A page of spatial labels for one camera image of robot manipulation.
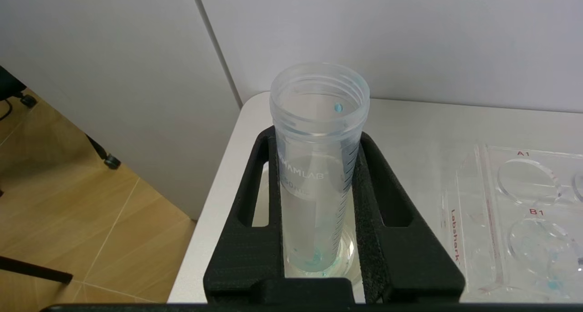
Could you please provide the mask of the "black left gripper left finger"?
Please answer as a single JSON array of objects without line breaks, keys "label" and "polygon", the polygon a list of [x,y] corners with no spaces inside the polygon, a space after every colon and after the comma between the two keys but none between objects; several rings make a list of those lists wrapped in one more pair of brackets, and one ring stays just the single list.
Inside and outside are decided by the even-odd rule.
[{"label": "black left gripper left finger", "polygon": [[[253,227],[264,165],[268,165],[268,224]],[[208,303],[246,303],[252,287],[283,278],[281,190],[275,128],[252,146],[239,189],[204,274]]]}]

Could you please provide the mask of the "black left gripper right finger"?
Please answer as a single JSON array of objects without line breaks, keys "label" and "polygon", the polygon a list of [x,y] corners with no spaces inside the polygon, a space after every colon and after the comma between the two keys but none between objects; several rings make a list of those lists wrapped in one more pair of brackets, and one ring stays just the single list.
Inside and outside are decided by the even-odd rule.
[{"label": "black left gripper right finger", "polygon": [[458,303],[464,275],[366,133],[352,195],[366,303]]}]

